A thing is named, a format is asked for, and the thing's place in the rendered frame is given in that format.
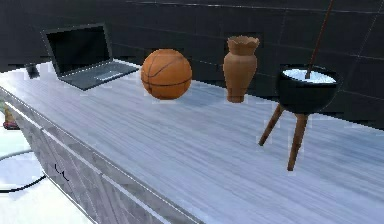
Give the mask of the orange basketball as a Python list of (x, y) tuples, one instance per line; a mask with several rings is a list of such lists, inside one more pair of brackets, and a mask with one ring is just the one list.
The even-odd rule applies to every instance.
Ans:
[(151, 96), (160, 100), (174, 100), (189, 89), (192, 68), (180, 52), (158, 49), (144, 60), (141, 81)]

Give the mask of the grey wooden sideboard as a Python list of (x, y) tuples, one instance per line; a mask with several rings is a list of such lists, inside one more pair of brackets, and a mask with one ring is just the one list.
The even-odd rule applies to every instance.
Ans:
[(44, 63), (35, 79), (0, 73), (0, 94), (125, 194), (159, 193), (204, 224), (384, 224), (383, 131), (314, 114), (289, 167), (295, 116), (269, 128), (273, 102), (232, 104), (205, 83), (159, 101), (135, 73), (82, 91)]

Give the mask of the brown clay vase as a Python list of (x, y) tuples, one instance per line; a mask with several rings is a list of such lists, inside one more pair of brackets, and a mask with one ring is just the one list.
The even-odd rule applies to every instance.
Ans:
[(233, 36), (227, 40), (229, 52), (224, 57), (223, 72), (227, 100), (242, 103), (257, 70), (255, 51), (260, 41), (255, 37)]

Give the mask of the black bowl planter on legs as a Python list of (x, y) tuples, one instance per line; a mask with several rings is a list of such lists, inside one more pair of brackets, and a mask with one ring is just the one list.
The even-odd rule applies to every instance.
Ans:
[[(309, 63), (283, 64), (281, 66), (276, 78), (278, 104), (258, 142), (260, 146), (263, 146), (282, 113), (284, 111), (292, 112), (296, 117), (296, 126), (287, 164), (288, 171), (294, 170), (309, 116), (329, 105), (341, 84), (342, 78), (336, 72), (315, 65), (320, 42), (334, 1), (330, 0), (329, 2)], [(333, 83), (310, 82), (312, 71), (330, 76), (335, 81)]]

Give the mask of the dark grey open laptop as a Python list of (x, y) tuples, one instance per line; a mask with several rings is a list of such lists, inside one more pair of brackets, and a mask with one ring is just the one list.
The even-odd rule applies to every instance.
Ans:
[(104, 23), (44, 30), (42, 37), (58, 79), (80, 90), (138, 71), (114, 60)]

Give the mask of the small black cup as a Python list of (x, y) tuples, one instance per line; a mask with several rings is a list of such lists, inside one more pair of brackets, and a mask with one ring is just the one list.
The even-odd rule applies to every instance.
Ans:
[(38, 78), (40, 76), (35, 63), (26, 64), (25, 69), (30, 79)]

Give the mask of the brown and red object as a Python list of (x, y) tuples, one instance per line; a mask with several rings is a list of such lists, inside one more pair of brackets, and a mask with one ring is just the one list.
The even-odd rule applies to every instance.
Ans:
[(8, 107), (5, 105), (5, 102), (3, 100), (0, 100), (0, 111), (4, 113), (4, 122), (3, 127), (6, 130), (19, 130), (19, 127), (13, 118), (11, 112), (9, 111)]

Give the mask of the round white table black rim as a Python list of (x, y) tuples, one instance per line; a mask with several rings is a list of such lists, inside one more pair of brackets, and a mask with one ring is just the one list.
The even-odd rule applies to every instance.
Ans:
[(0, 156), (0, 194), (28, 189), (46, 178), (31, 150)]

